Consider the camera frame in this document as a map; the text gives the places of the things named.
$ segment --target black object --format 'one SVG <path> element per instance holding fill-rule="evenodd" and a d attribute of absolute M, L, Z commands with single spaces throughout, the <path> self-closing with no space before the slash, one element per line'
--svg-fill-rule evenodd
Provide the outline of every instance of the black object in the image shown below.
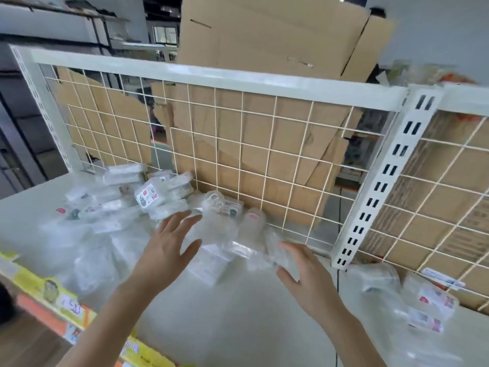
<path fill-rule="evenodd" d="M 3 284 L 0 283 L 0 324 L 7 323 L 14 318 L 14 299 Z"/>

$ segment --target white shelf surface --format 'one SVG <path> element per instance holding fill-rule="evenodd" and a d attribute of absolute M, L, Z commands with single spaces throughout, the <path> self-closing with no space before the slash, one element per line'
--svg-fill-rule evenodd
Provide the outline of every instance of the white shelf surface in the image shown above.
<path fill-rule="evenodd" d="M 77 178 L 93 180 L 85 173 L 77 174 Z M 41 251 L 46 239 L 38 225 L 55 216 L 55 209 L 61 206 L 74 180 L 73 174 L 63 175 L 1 200 L 0 251 Z M 336 283 L 336 270 L 327 260 L 321 260 Z M 21 265 L 32 270 L 40 267 L 38 261 L 32 254 L 19 259 Z M 339 290 L 348 309 L 362 321 L 385 357 L 386 325 L 379 316 L 378 302 L 362 294 L 359 284 L 344 272 L 339 274 Z M 97 311 L 109 295 L 110 290 L 105 290 L 85 301 Z M 143 342 L 181 364 L 336 366 L 333 345 L 275 273 L 248 272 L 242 259 L 236 260 L 214 287 L 184 272 L 151 303 L 137 330 Z M 442 337 L 447 348 L 462 357 L 467 366 L 483 366 L 489 361 L 487 335 L 487 316 L 459 308 Z"/>

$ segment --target white wire mesh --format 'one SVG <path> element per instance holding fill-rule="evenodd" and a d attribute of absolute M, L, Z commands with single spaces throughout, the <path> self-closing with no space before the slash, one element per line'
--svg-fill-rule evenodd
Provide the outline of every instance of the white wire mesh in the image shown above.
<path fill-rule="evenodd" d="M 350 123 L 352 114 L 356 109 L 355 107 L 348 108 L 346 112 L 347 116 L 343 124 L 332 125 L 311 121 L 311 114 L 316 105 L 316 102 L 314 101 L 310 101 L 308 104 L 309 110 L 307 116 L 305 118 L 298 118 L 297 116 L 286 116 L 283 113 L 279 113 L 277 108 L 277 102 L 281 99 L 279 96 L 272 96 L 269 98 L 272 103 L 269 112 L 257 112 L 246 108 L 245 102 L 247 93 L 243 91 L 237 93 L 237 95 L 241 97 L 241 100 L 238 101 L 239 103 L 235 107 L 223 106 L 218 100 L 222 90 L 215 87 L 211 87 L 213 92 L 211 101 L 205 103 L 194 100 L 192 91 L 195 86 L 188 84 L 186 84 L 186 98 L 183 99 L 169 94 L 168 89 L 174 88 L 174 86 L 168 85 L 168 83 L 163 81 L 157 81 L 161 82 L 163 93 L 163 95 L 158 96 L 153 92 L 145 90 L 148 85 L 156 82 L 156 80 L 150 80 L 144 77 L 129 77 L 119 74 L 122 86 L 120 88 L 112 88 L 107 86 L 107 82 L 104 79 L 106 74 L 103 72 L 85 72 L 85 70 L 82 70 L 80 74 L 84 77 L 84 82 L 74 81 L 71 76 L 70 79 L 66 80 L 61 77 L 53 77 L 53 75 L 45 75 L 45 79 L 51 87 L 52 92 L 54 92 L 52 89 L 53 83 L 65 83 L 70 85 L 75 83 L 77 89 L 81 89 L 84 86 L 89 89 L 88 92 L 90 92 L 91 95 L 92 106 L 82 103 L 83 100 L 80 99 L 77 90 L 75 90 L 75 92 L 78 105 L 76 103 L 60 105 L 61 112 L 63 112 L 61 107 L 66 107 L 68 113 L 65 112 L 65 114 L 71 118 L 75 118 L 73 111 L 81 110 L 83 112 L 87 124 L 86 126 L 83 126 L 81 123 L 70 121 L 69 119 L 66 120 L 66 126 L 70 129 L 73 144 L 79 150 L 81 161 L 86 166 L 87 170 L 97 172 L 97 170 L 103 170 L 106 165 L 111 163 L 118 164 L 122 162 L 146 161 L 146 155 L 150 154 L 150 159 L 152 161 L 152 163 L 150 163 L 150 168 L 158 170 L 172 168 L 174 165 L 176 168 L 175 172 L 180 173 L 182 170 L 179 170 L 178 166 L 184 163 L 181 160 L 188 159 L 188 161 L 193 164 L 192 168 L 195 171 L 195 186 L 198 189 L 202 191 L 218 189 L 230 197 L 236 197 L 243 200 L 248 206 L 257 206 L 272 215 L 269 224 L 282 229 L 290 239 L 307 243 L 320 251 L 329 252 L 331 250 L 331 246 L 334 244 L 339 230 L 348 217 L 351 204 L 356 199 L 355 193 L 351 193 L 348 196 L 343 193 L 344 191 L 330 188 L 329 186 L 331 185 L 332 178 L 336 177 L 337 168 L 343 168 L 344 170 L 351 170 L 361 174 L 366 174 L 369 170 L 366 166 L 345 165 L 340 161 L 328 161 L 308 156 L 303 154 L 303 150 L 305 144 L 307 144 L 308 130 L 311 126 L 334 129 L 336 135 L 340 138 L 345 137 L 346 132 L 351 133 L 351 131 L 357 127 L 357 123 Z M 101 83 L 102 90 L 106 92 L 108 102 L 110 103 L 109 110 L 103 111 L 98 108 L 93 96 L 93 91 L 100 90 L 101 88 L 100 86 L 91 83 L 89 79 L 94 79 Z M 118 113 L 111 102 L 110 93 L 113 92 L 120 92 L 126 96 L 138 98 L 141 104 L 144 103 L 147 115 L 146 118 L 133 118 L 129 115 Z M 162 106 L 168 103 L 180 103 L 188 107 L 188 129 L 155 122 L 155 106 Z M 209 132 L 206 129 L 194 128 L 192 113 L 195 111 L 195 108 L 209 109 L 211 113 L 213 113 L 211 121 L 214 123 L 213 132 Z M 220 135 L 220 132 L 218 131 L 220 111 L 229 111 L 236 114 L 236 123 L 237 126 L 239 126 L 236 138 Z M 442 117 L 445 114 L 444 112 L 438 112 L 438 115 L 439 117 Z M 106 116 L 128 120 L 131 124 L 130 129 L 132 131 L 132 136 L 127 137 L 121 132 L 119 127 L 120 123 L 117 120 L 114 121 L 116 132 L 108 131 L 104 126 L 103 120 Z M 243 127 L 243 123 L 247 123 L 247 121 L 244 121 L 246 120 L 246 116 L 261 116 L 269 119 L 269 134 L 267 130 L 266 136 L 264 136 L 264 139 L 266 139 L 261 145 L 252 144 L 247 141 L 244 131 L 245 128 Z M 99 118 L 101 123 L 99 129 L 95 129 L 91 126 L 93 118 Z M 300 147 L 296 152 L 277 149 L 273 146 L 273 136 L 276 133 L 276 129 L 281 124 L 279 121 L 290 121 L 303 126 L 302 132 L 300 134 L 295 134 L 296 137 L 301 139 Z M 140 139 L 137 131 L 138 123 L 151 127 L 151 130 L 149 131 L 151 136 L 150 142 L 142 141 Z M 431 123 L 429 129 L 426 130 L 419 142 L 411 160 L 404 168 L 398 182 L 395 184 L 391 196 L 384 204 L 381 214 L 370 229 L 359 252 L 369 261 L 382 260 L 392 263 L 404 270 L 415 271 L 418 273 L 426 267 L 435 268 L 442 272 L 448 271 L 447 274 L 452 275 L 458 280 L 465 280 L 467 283 L 466 289 L 457 292 L 457 296 L 461 297 L 462 302 L 465 302 L 466 305 L 477 309 L 478 311 L 485 311 L 489 305 L 489 288 L 488 281 L 484 279 L 483 273 L 489 270 L 489 260 L 487 259 L 489 256 L 489 243 L 485 243 L 489 242 L 487 240 L 489 229 L 478 227 L 474 224 L 468 224 L 467 220 L 471 218 L 474 211 L 481 204 L 489 201 L 489 188 L 487 185 L 480 185 L 480 182 L 478 182 L 478 185 L 471 185 L 470 183 L 463 182 L 455 184 L 453 183 L 453 178 L 449 177 L 454 171 L 453 167 L 457 166 L 457 162 L 467 159 L 467 152 L 475 152 L 477 153 L 477 157 L 479 157 L 480 154 L 483 154 L 483 157 L 485 157 L 489 151 L 484 141 L 480 140 L 483 138 L 482 135 L 485 134 L 487 129 L 486 119 L 472 118 L 471 120 L 466 121 L 466 123 L 471 124 L 471 131 L 460 143 L 447 138 L 437 138 L 437 134 L 446 131 L 447 126 L 449 126 L 447 123 L 444 123 L 441 120 L 433 121 Z M 355 133 L 357 136 L 372 138 L 380 142 L 384 140 L 381 129 L 355 129 Z M 182 134 L 191 138 L 190 152 L 179 152 L 176 147 L 178 145 L 177 139 Z M 101 142 L 101 139 L 104 139 L 104 144 L 107 144 L 107 147 L 100 146 L 99 143 Z M 121 145 L 121 149 L 118 152 L 114 151 L 113 146 L 116 141 Z M 222 157 L 218 154 L 219 145 L 223 142 L 227 145 L 236 147 L 239 160 L 236 164 L 231 165 L 224 162 Z M 198 156 L 198 148 L 202 143 L 212 143 L 214 145 L 215 150 L 212 159 Z M 263 171 L 257 172 L 250 170 L 242 163 L 241 157 L 243 150 L 248 149 L 249 147 L 263 151 L 262 163 L 265 165 Z M 426 162 L 433 156 L 433 147 L 436 147 L 439 152 L 443 152 L 444 147 L 449 147 L 451 152 L 447 152 L 447 154 L 451 154 L 451 158 L 440 166 L 443 170 L 436 175 L 436 178 L 429 178 L 426 175 L 419 174 L 418 171 L 419 169 L 430 165 L 429 162 Z M 273 154 L 282 154 L 297 158 L 297 162 L 292 165 L 293 173 L 289 179 L 277 178 L 270 174 L 270 156 Z M 321 182 L 321 186 L 311 187 L 297 182 L 297 172 L 301 160 L 315 161 L 329 166 L 325 179 Z M 213 174 L 215 175 L 213 178 L 215 179 L 210 179 L 207 174 L 205 174 L 205 177 L 201 177 L 204 175 L 201 174 L 202 169 L 204 168 L 202 165 L 204 164 L 213 166 L 215 169 L 215 171 L 213 171 Z M 226 183 L 226 175 L 229 172 L 237 174 L 237 185 L 234 187 Z M 243 189 L 242 179 L 244 177 L 263 179 L 263 184 L 260 185 L 257 193 L 249 193 Z M 271 182 L 279 182 L 281 185 L 286 185 L 288 187 L 281 202 L 267 198 L 266 189 Z M 417 190 L 419 185 L 428 188 L 428 192 L 423 195 L 419 204 L 413 206 L 411 204 L 413 201 L 411 192 Z M 317 198 L 313 202 L 315 209 L 312 212 L 303 211 L 294 207 L 292 200 L 295 188 L 306 189 L 316 193 Z M 435 209 L 430 210 L 427 208 L 433 205 L 432 198 L 437 196 L 440 188 L 446 189 L 449 191 L 448 193 L 458 193 L 473 197 L 471 197 L 472 199 L 467 198 L 471 201 L 471 204 L 463 211 L 460 211 L 460 216 L 458 216 L 457 219 L 447 219 L 446 217 L 439 216 Z M 323 199 L 325 199 L 325 197 L 330 197 L 330 199 L 327 202 L 327 208 L 323 213 Z M 279 219 L 273 218 L 273 212 L 276 212 L 277 210 L 281 212 L 279 215 L 283 215 L 283 217 Z M 293 219 L 290 221 L 288 220 L 288 216 L 291 214 L 305 215 L 309 218 L 310 222 L 305 226 L 295 224 Z M 403 219 L 401 220 L 406 221 L 406 223 L 402 224 L 402 227 L 396 230 L 389 224 L 395 221 L 399 216 L 403 216 Z M 419 222 L 419 219 L 424 222 L 428 221 L 446 227 L 443 235 L 436 238 L 433 245 L 427 245 L 423 240 L 414 239 L 407 234 L 409 233 L 409 227 L 415 226 L 415 224 Z M 469 246 L 465 253 L 460 250 L 451 250 L 447 246 L 447 242 L 453 238 L 454 234 L 460 231 L 479 235 L 481 240 L 474 247 Z M 401 257 L 402 254 L 405 253 L 409 253 L 409 255 L 407 255 L 406 258 Z"/>

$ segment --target wooden floor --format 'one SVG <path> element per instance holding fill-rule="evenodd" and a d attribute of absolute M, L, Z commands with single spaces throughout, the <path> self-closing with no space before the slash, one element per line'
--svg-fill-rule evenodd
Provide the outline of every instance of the wooden floor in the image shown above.
<path fill-rule="evenodd" d="M 12 290 L 5 281 L 2 283 Z M 0 325 L 2 367 L 54 367 L 70 346 L 28 313 L 19 312 L 10 322 Z"/>

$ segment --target left hand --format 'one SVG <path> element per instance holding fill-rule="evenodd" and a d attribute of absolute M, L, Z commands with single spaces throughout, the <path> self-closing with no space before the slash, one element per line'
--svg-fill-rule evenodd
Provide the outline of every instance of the left hand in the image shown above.
<path fill-rule="evenodd" d="M 180 255 L 186 234 L 202 219 L 202 215 L 190 215 L 190 211 L 168 216 L 156 228 L 134 270 L 128 278 L 136 286 L 156 296 L 167 288 L 183 272 L 199 250 L 201 240 L 195 240 Z"/>

